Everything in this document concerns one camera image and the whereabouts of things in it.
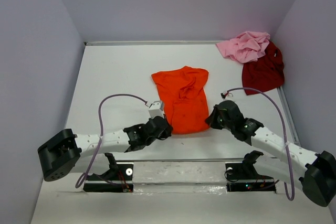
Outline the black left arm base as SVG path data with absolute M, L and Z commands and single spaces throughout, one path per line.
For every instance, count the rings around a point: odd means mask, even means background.
M 83 190 L 87 193 L 132 193 L 132 162 L 117 162 L 113 154 L 105 153 L 109 168 L 101 175 L 92 174 L 85 180 Z

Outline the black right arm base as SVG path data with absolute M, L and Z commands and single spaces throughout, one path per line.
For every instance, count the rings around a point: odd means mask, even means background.
M 254 164 L 263 156 L 262 152 L 252 151 L 244 156 L 240 163 L 226 163 L 224 177 L 226 189 L 233 192 L 271 191 L 276 192 L 276 183 L 272 177 L 259 175 Z

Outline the orange t shirt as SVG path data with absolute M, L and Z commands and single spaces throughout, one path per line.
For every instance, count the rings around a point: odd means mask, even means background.
M 204 87 L 208 71 L 185 66 L 151 75 L 173 134 L 192 134 L 209 129 L 205 119 L 209 116 Z

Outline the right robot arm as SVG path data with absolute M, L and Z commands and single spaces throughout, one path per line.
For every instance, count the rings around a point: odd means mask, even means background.
M 239 141 L 275 157 L 269 165 L 262 165 L 260 159 L 244 162 L 241 171 L 246 177 L 277 178 L 321 207 L 335 197 L 335 157 L 331 153 L 316 153 L 285 141 L 259 121 L 244 117 L 231 100 L 215 105 L 205 122 L 213 129 L 227 129 Z

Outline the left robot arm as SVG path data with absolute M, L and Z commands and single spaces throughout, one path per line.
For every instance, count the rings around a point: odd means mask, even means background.
M 61 130 L 38 148 L 44 181 L 53 182 L 65 177 L 80 158 L 140 151 L 156 140 L 167 139 L 172 131 L 173 127 L 165 116 L 156 116 L 145 124 L 103 136 L 75 134 L 72 129 Z

